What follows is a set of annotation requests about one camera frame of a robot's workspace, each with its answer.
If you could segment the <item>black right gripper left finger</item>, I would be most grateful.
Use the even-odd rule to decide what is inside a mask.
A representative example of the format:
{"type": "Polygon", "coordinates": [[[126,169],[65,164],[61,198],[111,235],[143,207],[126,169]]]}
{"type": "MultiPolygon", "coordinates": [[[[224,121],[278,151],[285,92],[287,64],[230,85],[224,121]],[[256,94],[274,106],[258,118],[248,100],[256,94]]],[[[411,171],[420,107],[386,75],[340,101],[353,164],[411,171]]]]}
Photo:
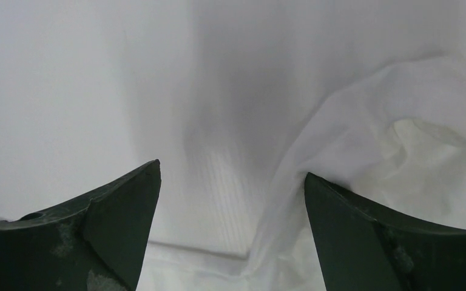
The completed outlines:
{"type": "Polygon", "coordinates": [[[0,221],[0,290],[135,290],[159,160],[61,204],[0,221]]]}

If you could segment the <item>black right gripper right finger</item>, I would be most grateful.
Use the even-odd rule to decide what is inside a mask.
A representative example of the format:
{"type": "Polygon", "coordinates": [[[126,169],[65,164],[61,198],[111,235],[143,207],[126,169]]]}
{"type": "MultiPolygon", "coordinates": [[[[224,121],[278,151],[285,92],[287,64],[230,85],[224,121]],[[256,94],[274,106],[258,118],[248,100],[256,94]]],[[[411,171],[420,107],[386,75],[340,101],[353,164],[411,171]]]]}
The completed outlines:
{"type": "Polygon", "coordinates": [[[327,290],[466,290],[466,230],[308,174],[305,206],[327,290]]]}

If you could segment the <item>white printed t-shirt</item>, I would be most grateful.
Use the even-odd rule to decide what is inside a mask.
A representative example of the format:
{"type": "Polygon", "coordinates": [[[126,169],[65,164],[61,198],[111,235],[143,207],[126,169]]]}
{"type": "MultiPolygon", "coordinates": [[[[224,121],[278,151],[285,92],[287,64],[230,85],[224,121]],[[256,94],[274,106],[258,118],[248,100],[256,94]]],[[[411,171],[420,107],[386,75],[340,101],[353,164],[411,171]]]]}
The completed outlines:
{"type": "Polygon", "coordinates": [[[307,173],[466,229],[466,61],[389,65],[327,97],[288,142],[236,141],[202,111],[163,185],[140,290],[324,290],[307,173]]]}

